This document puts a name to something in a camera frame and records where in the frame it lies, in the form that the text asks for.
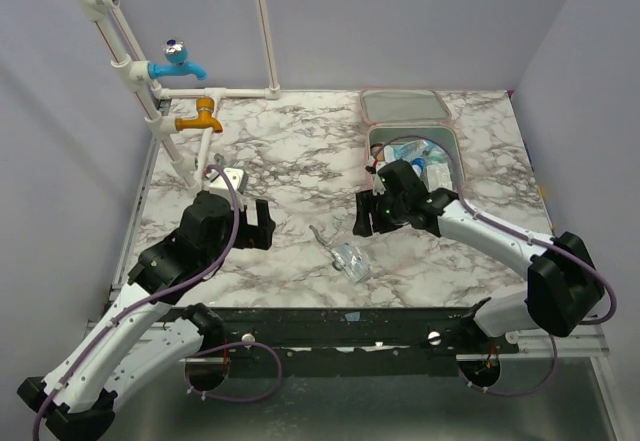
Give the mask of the clear bag teal pads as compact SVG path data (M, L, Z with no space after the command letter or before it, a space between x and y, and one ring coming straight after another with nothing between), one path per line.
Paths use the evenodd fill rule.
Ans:
M446 162L430 163L426 166L424 173L430 191L435 191L438 188L453 189L451 172Z

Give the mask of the alcohol pad packets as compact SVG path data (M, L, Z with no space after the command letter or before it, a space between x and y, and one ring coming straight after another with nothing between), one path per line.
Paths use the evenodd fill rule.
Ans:
M333 267L352 282L359 283L371 275L371 265L366 254L355 244L345 242L330 249Z

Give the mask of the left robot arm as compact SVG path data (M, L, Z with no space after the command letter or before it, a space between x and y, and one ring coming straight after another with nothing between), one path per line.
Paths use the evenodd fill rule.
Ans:
M137 345L187 291L219 271L232 249L271 248L269 204L259 199L255 205L257 222L250 224L237 193L202 191L179 225L139 255L118 297L75 350L47 375L18 387L36 414L33 439L46 427L58 440L98 440L129 398L169 363L263 346L251 338L230 340L220 317L202 303L187 307L167 333Z

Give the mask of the brown medicine bottle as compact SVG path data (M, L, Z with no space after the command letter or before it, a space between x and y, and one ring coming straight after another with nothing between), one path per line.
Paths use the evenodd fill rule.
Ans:
M371 146L371 156L377 161L383 161L385 159L384 147L381 143L375 143Z

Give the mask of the blue capped small bottle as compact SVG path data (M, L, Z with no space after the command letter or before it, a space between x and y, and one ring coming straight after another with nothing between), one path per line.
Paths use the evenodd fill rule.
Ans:
M411 165L412 169L414 170L414 172L418 176L420 176L424 172L424 169L426 167L426 161L423 158L414 158L410 162L410 165Z

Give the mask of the pink medicine kit case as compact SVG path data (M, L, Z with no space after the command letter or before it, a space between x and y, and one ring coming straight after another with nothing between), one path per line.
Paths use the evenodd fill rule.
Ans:
M464 184L461 149L442 98L425 89L368 89L360 93L369 125L365 164L381 169L408 162L428 190L454 191Z

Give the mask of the metal scissors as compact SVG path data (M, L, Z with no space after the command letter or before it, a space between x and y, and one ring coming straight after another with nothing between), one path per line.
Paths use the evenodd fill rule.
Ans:
M342 254L340 253L338 248L335 248L333 245L331 245L319 232L319 230L313 226L310 225L309 229L311 230L311 232L314 235L315 240L323 247L323 249L325 251L327 251L332 258L332 266L336 271L339 272L343 272L345 270L344 268L344 260L342 257Z

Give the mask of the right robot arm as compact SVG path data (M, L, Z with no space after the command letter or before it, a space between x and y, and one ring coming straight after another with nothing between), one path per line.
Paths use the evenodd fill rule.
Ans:
M542 236L513 227L452 190L428 190L406 161L384 166L375 177L380 189L356 195L354 235L370 237L410 226L474 248L525 281L523 291L487 298L465 314L459 332L467 350L483 352L513 331L542 329L567 337L604 297L605 284L579 236Z

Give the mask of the blue wipes packet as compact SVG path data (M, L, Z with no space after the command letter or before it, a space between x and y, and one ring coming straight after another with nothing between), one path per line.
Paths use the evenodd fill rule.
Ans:
M428 156L436 145L424 139L415 139L405 143L389 145L384 148L385 160L392 162L405 160L411 162L414 158Z

